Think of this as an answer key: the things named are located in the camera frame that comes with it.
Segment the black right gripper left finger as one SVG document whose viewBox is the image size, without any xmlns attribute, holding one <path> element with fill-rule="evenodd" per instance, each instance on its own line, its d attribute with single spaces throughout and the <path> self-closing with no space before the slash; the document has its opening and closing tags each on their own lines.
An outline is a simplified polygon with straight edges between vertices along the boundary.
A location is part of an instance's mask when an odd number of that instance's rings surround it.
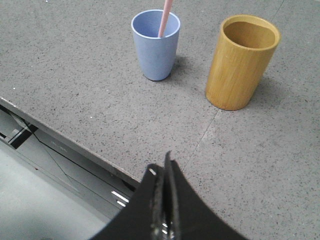
<svg viewBox="0 0 320 240">
<path fill-rule="evenodd" d="M 164 169 L 149 164 L 129 203 L 93 240 L 162 240 Z"/>
</svg>

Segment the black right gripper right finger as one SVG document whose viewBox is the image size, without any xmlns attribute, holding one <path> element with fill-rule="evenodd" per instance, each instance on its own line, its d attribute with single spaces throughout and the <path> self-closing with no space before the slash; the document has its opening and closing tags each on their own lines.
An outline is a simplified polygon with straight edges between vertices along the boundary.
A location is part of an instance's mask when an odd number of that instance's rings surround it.
<svg viewBox="0 0 320 240">
<path fill-rule="evenodd" d="M 170 151 L 164 160 L 164 212 L 172 240 L 245 240 L 198 196 Z"/>
</svg>

